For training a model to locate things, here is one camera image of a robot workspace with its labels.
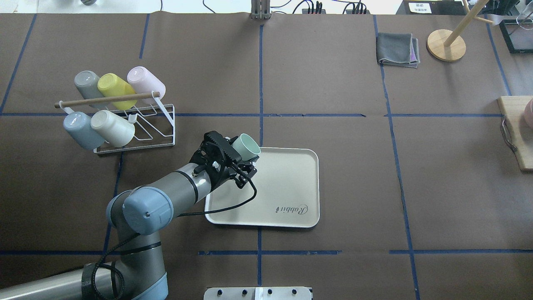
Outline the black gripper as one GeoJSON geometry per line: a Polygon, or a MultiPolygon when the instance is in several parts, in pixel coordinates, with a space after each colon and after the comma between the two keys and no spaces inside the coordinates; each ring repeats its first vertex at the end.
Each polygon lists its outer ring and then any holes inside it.
{"type": "Polygon", "coordinates": [[[232,147],[239,138],[239,135],[230,138],[223,137],[217,131],[209,131],[194,152],[190,163],[198,167],[193,173],[197,175],[206,171],[211,180],[211,192],[230,179],[235,181],[239,189],[243,189],[257,173],[255,166],[249,161],[242,161],[240,154],[232,147]]]}

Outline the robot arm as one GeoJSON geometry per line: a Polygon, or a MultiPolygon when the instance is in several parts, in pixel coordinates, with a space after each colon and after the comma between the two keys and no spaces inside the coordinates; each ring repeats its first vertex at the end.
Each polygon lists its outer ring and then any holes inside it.
{"type": "Polygon", "coordinates": [[[219,186],[251,183],[261,148],[249,135],[207,132],[190,162],[108,204],[119,243],[97,262],[1,290],[2,300],[163,300],[168,295],[159,232],[219,186]]]}

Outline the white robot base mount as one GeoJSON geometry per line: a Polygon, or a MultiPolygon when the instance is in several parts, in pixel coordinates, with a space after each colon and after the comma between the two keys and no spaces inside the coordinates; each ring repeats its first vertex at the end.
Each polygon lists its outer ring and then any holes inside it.
{"type": "Polygon", "coordinates": [[[312,288],[278,287],[213,287],[204,293],[204,300],[312,300],[312,288]]]}

